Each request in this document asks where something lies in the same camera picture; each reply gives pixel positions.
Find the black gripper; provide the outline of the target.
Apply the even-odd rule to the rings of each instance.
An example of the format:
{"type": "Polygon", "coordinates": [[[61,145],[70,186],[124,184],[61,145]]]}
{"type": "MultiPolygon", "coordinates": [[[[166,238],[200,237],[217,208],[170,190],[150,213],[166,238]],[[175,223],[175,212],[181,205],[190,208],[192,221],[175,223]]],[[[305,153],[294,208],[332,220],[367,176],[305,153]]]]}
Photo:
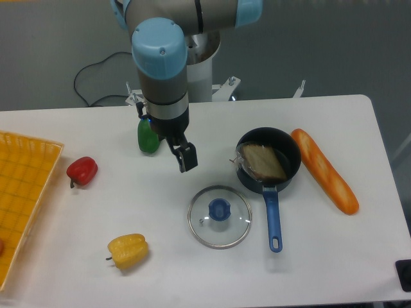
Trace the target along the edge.
{"type": "Polygon", "coordinates": [[[136,108],[139,118],[147,119],[153,132],[172,144],[180,144],[175,150],[175,156],[181,173],[198,166],[197,149],[194,144],[187,143],[184,135],[189,124],[188,103],[179,101],[171,105],[156,105],[137,102],[136,108]]]}

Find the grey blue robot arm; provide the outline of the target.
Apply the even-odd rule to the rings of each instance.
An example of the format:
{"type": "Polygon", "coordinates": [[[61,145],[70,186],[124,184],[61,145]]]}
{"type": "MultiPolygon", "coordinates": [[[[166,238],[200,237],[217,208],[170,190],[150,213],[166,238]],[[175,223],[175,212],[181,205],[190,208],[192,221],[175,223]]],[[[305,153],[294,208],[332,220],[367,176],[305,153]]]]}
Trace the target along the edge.
{"type": "Polygon", "coordinates": [[[256,22],[262,1],[111,1],[119,25],[128,31],[144,100],[140,119],[166,139],[181,172],[197,166],[197,151],[184,132],[189,124],[187,68],[204,61],[209,37],[224,28],[256,22]]]}

